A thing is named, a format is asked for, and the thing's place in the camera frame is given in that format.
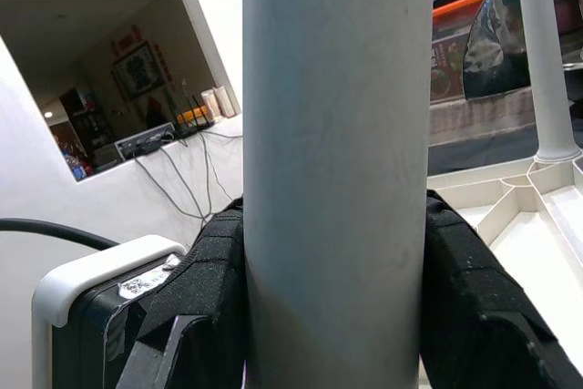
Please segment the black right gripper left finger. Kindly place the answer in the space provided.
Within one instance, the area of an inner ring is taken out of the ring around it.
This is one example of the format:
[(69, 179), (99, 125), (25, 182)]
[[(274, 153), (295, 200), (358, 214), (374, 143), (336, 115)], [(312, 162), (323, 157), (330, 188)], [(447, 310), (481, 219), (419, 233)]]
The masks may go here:
[(156, 291), (116, 389), (241, 389), (248, 314), (243, 200), (236, 199)]

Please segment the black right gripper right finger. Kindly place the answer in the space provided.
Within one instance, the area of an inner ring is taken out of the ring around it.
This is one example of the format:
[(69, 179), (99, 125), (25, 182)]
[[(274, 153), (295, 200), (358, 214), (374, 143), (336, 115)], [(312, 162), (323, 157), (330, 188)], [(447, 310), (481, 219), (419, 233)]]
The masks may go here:
[(432, 389), (575, 389), (574, 364), (523, 288), (432, 189), (420, 354)]

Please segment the cream plastic table top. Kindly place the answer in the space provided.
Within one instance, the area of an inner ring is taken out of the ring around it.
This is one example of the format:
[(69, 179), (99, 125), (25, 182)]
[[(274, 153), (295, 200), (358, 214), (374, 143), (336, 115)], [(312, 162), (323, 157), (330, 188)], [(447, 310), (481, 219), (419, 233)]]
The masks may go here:
[(583, 375), (583, 156), (520, 159), (427, 181), (479, 234)]

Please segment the white plastic table leg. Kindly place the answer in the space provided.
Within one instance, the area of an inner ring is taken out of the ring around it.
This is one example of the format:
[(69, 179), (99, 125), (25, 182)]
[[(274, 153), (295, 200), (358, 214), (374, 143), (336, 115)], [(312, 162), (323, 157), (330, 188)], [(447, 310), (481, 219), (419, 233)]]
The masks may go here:
[(248, 389), (416, 389), (432, 0), (242, 0)]
[(537, 159), (561, 162), (577, 158), (568, 109), (553, 0), (520, 0), (527, 62), (535, 110)]

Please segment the black table cloth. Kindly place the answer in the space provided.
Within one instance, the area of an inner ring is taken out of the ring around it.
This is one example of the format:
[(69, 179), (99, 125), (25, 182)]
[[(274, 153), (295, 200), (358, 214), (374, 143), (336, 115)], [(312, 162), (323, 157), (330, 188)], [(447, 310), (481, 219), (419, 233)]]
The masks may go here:
[(429, 148), (428, 176), (525, 159), (536, 154), (537, 130), (531, 125)]

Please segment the grey electronic box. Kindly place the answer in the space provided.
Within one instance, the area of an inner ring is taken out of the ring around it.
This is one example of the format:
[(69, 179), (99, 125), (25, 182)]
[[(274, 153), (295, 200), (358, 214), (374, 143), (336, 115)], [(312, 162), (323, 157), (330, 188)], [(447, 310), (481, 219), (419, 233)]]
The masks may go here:
[(175, 137), (174, 125), (166, 123), (118, 140), (114, 147), (121, 159), (130, 160), (157, 150)]

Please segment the black wifi router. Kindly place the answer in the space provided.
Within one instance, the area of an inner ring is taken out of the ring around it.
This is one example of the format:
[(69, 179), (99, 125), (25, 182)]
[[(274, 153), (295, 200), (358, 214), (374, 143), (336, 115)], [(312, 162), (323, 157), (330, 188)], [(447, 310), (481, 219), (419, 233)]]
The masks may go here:
[[(190, 96), (190, 97), (187, 97), (186, 100), (187, 100), (188, 108), (184, 111), (193, 109), (195, 107), (205, 106), (201, 97)], [(215, 123), (214, 120), (212, 120), (212, 121), (203, 120), (201, 124), (198, 123), (197, 120), (194, 120), (194, 122), (190, 122), (190, 123), (179, 123), (177, 121), (177, 115), (176, 115), (176, 123), (175, 123), (176, 131), (178, 132), (178, 134), (182, 138), (186, 138), (186, 137), (192, 136), (194, 134), (197, 134), (203, 130), (206, 130), (206, 129), (212, 127)]]

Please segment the yellow box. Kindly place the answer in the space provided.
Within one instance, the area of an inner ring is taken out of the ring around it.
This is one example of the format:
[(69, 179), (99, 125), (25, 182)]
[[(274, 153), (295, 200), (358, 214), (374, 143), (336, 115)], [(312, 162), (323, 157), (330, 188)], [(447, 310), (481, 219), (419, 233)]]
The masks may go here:
[(179, 123), (190, 123), (194, 122), (194, 120), (201, 124), (203, 120), (212, 121), (213, 115), (206, 106), (195, 107), (177, 115)]

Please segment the patterned beige cloth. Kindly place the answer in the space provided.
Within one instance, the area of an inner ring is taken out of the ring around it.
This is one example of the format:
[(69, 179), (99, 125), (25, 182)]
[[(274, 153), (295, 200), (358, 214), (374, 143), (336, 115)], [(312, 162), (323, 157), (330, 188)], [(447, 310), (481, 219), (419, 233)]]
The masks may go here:
[(430, 106), (429, 145), (507, 133), (534, 123), (535, 110), (530, 88), (479, 99), (460, 98)]

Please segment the white plastic container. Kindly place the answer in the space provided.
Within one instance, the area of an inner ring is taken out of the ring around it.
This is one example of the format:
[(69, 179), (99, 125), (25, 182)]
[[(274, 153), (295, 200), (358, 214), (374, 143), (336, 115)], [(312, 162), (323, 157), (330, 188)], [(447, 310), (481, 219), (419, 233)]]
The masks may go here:
[(213, 89), (215, 98), (218, 102), (220, 113), (225, 118), (232, 118), (236, 115), (236, 110), (232, 104), (229, 93), (224, 86)]
[(216, 98), (213, 88), (204, 90), (200, 93), (200, 96), (204, 102), (204, 105), (209, 111), (210, 117), (214, 120), (221, 120), (223, 118), (218, 100)]

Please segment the framed picture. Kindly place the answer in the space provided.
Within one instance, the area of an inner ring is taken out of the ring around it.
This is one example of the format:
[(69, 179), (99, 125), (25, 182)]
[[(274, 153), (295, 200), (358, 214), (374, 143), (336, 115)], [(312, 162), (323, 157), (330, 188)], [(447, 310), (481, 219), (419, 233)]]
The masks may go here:
[(130, 99), (141, 97), (165, 85), (165, 79), (151, 46), (143, 42), (114, 63), (124, 91)]

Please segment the black bag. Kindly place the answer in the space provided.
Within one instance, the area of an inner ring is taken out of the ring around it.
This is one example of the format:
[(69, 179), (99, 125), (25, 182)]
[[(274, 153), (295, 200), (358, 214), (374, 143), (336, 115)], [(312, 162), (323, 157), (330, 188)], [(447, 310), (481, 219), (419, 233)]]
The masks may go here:
[(470, 28), (463, 58), (468, 100), (530, 86), (520, 0), (484, 0)]

